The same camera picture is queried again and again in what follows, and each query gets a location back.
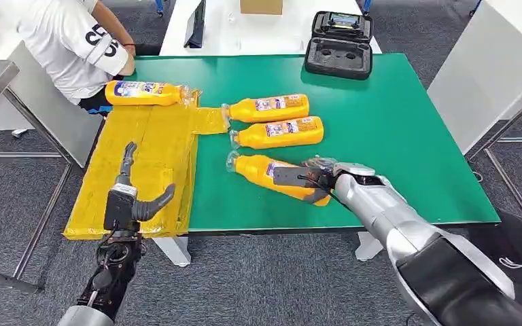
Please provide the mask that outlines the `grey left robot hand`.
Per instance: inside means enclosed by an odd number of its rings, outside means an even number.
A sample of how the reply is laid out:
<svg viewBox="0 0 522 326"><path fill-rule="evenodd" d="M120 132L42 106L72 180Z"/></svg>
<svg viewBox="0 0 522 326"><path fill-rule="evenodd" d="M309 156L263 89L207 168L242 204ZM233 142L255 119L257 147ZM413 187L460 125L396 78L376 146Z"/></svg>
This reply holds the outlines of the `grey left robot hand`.
<svg viewBox="0 0 522 326"><path fill-rule="evenodd" d="M133 154L136 148L137 144L133 141L126 145L114 188L133 197L132 218L134 220L149 221L173 199L176 186L174 183L168 185L165 191L152 201L138 200L137 190L131 183L131 167L134 163Z"/></svg>

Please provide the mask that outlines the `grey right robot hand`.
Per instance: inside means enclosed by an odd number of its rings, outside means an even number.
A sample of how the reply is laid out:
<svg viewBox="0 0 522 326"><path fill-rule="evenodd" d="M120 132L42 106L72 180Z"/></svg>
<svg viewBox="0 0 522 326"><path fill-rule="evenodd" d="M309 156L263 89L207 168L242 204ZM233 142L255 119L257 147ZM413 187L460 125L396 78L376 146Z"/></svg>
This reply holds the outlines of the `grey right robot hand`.
<svg viewBox="0 0 522 326"><path fill-rule="evenodd" d="M335 163L335 159L319 156L302 161L302 167L306 170L298 178L305 182L305 187L315 188L313 194L306 196L304 200L316 206L327 205L336 181L333 174Z"/></svg>

